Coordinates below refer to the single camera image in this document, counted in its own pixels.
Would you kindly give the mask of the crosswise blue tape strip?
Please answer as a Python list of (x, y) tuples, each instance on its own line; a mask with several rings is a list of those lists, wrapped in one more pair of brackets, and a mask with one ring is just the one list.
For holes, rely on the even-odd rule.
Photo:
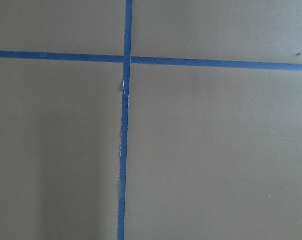
[[(82, 62), (106, 62), (123, 63), (122, 55), (103, 55), (85, 53), (56, 53), (36, 51), (7, 51), (0, 50), (0, 58), (13, 59), (36, 59), (36, 60), (57, 60), (57, 61), (82, 61)], [(277, 62), (256, 62), (256, 61), (233, 61), (213, 59), (188, 59), (169, 57), (132, 56), (130, 62), (133, 64), (170, 65), (170, 66), (194, 66), (194, 67), (216, 67), (216, 68), (239, 68), (279, 71), (302, 72), (302, 64), (298, 63), (277, 63)]]

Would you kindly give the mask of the brown paper table cover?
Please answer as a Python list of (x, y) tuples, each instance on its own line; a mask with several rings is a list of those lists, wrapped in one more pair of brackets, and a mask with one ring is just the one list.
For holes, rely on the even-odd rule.
[[(123, 56), (126, 0), (0, 0), (0, 50)], [(302, 0), (134, 0), (131, 56), (302, 64)], [(117, 240), (123, 63), (0, 58), (0, 240)], [(124, 240), (302, 240), (302, 71), (133, 64)]]

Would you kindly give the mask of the long blue tape strip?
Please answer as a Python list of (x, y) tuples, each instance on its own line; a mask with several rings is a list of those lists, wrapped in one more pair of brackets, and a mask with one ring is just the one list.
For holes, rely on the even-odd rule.
[(119, 240), (125, 239), (125, 197), (126, 197), (130, 70), (131, 70), (132, 18), (133, 18), (133, 1), (127, 0), (125, 3), (121, 137), (120, 137), (120, 159), (119, 159), (119, 198), (118, 198), (118, 221), (117, 221), (117, 239)]

